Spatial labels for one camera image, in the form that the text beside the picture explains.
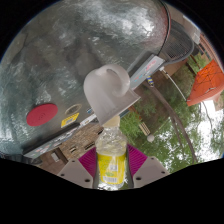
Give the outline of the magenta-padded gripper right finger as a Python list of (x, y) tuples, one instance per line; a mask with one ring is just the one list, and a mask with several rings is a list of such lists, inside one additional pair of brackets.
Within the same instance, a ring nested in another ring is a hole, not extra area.
[(129, 188), (140, 188), (169, 174), (154, 156), (148, 157), (137, 148), (127, 146), (127, 180)]

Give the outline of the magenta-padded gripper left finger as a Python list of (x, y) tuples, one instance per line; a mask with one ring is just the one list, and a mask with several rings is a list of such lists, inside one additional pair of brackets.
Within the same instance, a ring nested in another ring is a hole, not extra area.
[(96, 189), (98, 185), (96, 148), (90, 149), (79, 159), (71, 159), (58, 176), (83, 188)]

